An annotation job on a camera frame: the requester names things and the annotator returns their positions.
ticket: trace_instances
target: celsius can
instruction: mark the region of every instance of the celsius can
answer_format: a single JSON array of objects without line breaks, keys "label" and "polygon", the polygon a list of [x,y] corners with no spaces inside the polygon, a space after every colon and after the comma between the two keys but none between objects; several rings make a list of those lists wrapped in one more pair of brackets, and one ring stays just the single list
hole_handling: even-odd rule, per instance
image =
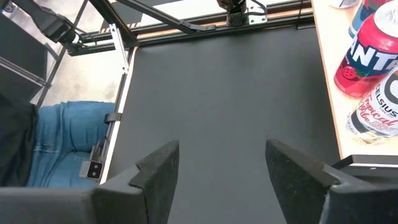
[{"label": "celsius can", "polygon": [[329,0],[329,5],[337,9],[346,9],[355,6],[358,1],[359,0]]},{"label": "celsius can", "polygon": [[346,128],[367,143],[398,135],[398,72],[394,70],[366,95]]},{"label": "celsius can", "polygon": [[353,38],[358,33],[363,21],[376,12],[380,6],[389,1],[391,0],[363,0],[358,11],[356,11],[351,26],[348,29],[349,35]]},{"label": "celsius can", "polygon": [[336,74],[337,87],[363,97],[398,64],[398,1],[370,15],[354,37]]}]

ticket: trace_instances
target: floor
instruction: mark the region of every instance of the floor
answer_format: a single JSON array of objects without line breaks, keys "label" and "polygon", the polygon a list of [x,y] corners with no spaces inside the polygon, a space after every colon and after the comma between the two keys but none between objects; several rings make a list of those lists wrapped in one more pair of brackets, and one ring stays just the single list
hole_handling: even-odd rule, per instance
[{"label": "floor", "polygon": [[[53,11],[62,14],[74,21],[83,0],[36,0],[41,6],[49,7]],[[211,6],[217,7],[216,0],[207,0]],[[269,2],[286,0],[268,0]],[[61,45],[55,44],[44,37],[36,28],[32,19],[22,10],[17,9],[12,20],[28,33],[33,35],[41,43],[48,43],[57,53],[61,51]],[[103,18],[88,2],[84,13],[78,23],[78,27],[86,32],[97,31],[103,22]],[[49,57],[48,71],[51,71],[55,60]],[[118,92],[121,78],[120,60],[115,51],[98,54],[71,57],[65,54],[57,70],[52,86],[48,90],[42,106],[50,106],[62,101],[107,101],[114,102]],[[41,91],[33,98],[32,102],[38,102]]]}]

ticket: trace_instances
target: blue jeans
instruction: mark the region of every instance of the blue jeans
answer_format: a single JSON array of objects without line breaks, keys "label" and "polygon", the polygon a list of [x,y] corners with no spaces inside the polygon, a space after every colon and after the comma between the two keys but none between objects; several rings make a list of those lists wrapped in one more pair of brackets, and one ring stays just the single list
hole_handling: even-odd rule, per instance
[{"label": "blue jeans", "polygon": [[77,101],[39,109],[32,168],[27,187],[92,188],[79,177],[91,148],[105,137],[113,103]]}]

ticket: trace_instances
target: white can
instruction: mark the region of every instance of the white can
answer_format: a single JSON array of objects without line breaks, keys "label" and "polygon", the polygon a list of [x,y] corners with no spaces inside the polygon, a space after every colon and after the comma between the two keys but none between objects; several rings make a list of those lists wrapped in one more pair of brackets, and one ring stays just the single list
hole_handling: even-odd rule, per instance
[{"label": "white can", "polygon": [[359,0],[329,0],[329,5],[337,9],[346,9],[355,6]]},{"label": "white can", "polygon": [[398,135],[398,71],[390,72],[348,117],[346,128],[366,143]]}]

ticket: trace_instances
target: black table surface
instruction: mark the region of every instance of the black table surface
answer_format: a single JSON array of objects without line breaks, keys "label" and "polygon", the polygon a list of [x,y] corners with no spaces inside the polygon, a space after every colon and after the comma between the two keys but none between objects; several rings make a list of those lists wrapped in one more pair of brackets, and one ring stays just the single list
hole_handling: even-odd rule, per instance
[{"label": "black table surface", "polygon": [[108,178],[178,139],[169,223],[285,223],[264,157],[269,138],[339,160],[315,29],[138,49]]}]

